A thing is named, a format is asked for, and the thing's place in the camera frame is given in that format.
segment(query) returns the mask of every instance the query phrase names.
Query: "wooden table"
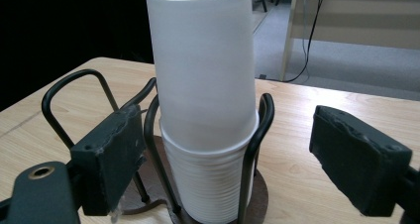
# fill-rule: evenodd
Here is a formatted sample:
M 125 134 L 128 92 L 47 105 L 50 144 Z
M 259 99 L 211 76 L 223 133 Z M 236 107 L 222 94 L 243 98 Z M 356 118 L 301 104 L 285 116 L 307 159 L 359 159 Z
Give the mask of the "wooden table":
M 93 68 L 106 78 L 119 106 L 155 76 L 152 64 L 95 58 L 76 70 Z M 67 163 L 69 152 L 48 124 L 41 101 L 54 84 L 40 89 L 0 113 L 0 199 L 11 196 L 16 176 L 34 165 Z M 390 218 L 363 217 L 321 169 L 309 152 L 316 105 L 349 112 L 413 150 L 411 165 L 420 167 L 420 102 L 256 80 L 257 101 L 270 93 L 275 117 L 262 141 L 259 171 L 268 188 L 264 223 L 398 223 L 402 209 Z M 142 103 L 149 107 L 155 92 Z M 74 143 L 112 112 L 99 82 L 84 76 L 52 100 L 52 112 Z M 84 216 L 82 223 L 111 223 L 110 217 Z M 119 223 L 170 223 L 164 205 Z

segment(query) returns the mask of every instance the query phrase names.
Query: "cup stack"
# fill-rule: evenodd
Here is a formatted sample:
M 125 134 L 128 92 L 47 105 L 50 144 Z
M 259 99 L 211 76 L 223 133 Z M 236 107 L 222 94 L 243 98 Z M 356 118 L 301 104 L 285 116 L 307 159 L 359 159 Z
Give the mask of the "cup stack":
M 252 0 L 147 0 L 160 129 L 183 207 L 236 219 L 257 129 Z

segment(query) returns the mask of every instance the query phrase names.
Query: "ribbed white cup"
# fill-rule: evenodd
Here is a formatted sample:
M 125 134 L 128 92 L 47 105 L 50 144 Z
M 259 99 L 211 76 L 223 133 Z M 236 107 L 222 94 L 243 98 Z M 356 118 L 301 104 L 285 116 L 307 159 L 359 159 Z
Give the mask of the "ribbed white cup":
M 237 219 L 248 141 L 228 152 L 195 154 L 177 145 L 164 130 L 161 136 L 185 211 L 200 223 L 226 224 Z
M 256 125 L 252 0 L 147 0 L 161 122 L 182 148 L 217 152 Z

